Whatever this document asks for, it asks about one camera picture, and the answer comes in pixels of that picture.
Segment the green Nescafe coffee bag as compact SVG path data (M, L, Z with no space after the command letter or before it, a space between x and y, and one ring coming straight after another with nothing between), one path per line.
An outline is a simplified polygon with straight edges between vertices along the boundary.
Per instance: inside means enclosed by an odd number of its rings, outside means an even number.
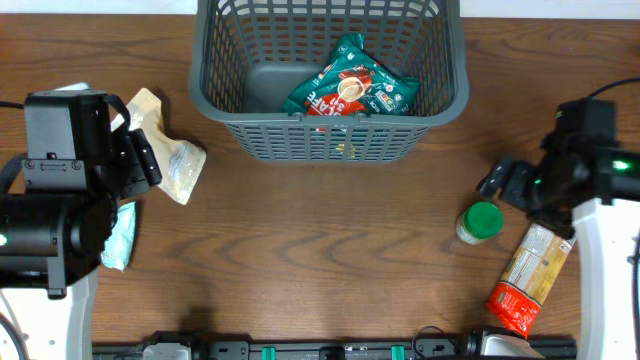
M364 51L364 40L361 33L341 37L327 65L299 84L282 110L311 116L407 114L420 89L419 81L395 76Z

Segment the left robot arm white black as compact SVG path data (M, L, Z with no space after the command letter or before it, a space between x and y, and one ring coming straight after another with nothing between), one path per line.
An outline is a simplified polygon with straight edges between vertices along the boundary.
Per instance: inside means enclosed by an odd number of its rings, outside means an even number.
M119 203L162 175L116 95L49 90L18 107L27 151L1 170L1 356L90 359L97 269Z

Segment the light teal wipes packet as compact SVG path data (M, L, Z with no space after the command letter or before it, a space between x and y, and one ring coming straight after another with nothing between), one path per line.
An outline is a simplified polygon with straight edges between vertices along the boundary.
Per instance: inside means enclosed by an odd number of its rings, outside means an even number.
M136 203L122 205L111 236L105 242L101 254L102 264L121 272L128 266L136 236Z

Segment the red yellow pasta packet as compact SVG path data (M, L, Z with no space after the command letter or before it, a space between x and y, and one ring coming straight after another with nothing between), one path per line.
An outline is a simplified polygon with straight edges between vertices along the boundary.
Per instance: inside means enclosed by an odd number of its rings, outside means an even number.
M529 227L487 301L508 330L529 336L575 241L541 225Z

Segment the beige foil pouch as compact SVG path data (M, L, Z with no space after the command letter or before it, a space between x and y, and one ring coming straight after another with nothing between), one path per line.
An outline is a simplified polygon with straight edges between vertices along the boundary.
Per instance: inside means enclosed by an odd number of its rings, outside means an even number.
M107 102L118 112L111 121L111 131L127 135L129 131L142 129L162 174L157 186L175 202L186 205L204 167L205 151L187 140L166 135L163 103L149 89L140 89L127 104L115 95L109 95Z

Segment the green lid jar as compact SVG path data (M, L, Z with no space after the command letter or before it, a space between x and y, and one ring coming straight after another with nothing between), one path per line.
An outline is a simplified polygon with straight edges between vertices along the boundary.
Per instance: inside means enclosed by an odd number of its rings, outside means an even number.
M457 237L470 245L479 245L496 237L504 226L501 210L491 202L476 202L456 220Z

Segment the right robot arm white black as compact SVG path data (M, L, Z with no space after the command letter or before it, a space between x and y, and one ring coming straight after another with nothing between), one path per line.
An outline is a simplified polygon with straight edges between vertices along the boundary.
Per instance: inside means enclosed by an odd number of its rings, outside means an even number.
M505 156L479 193L577 241L580 359L639 356L639 155L616 138L616 106L588 96L558 106L539 164Z

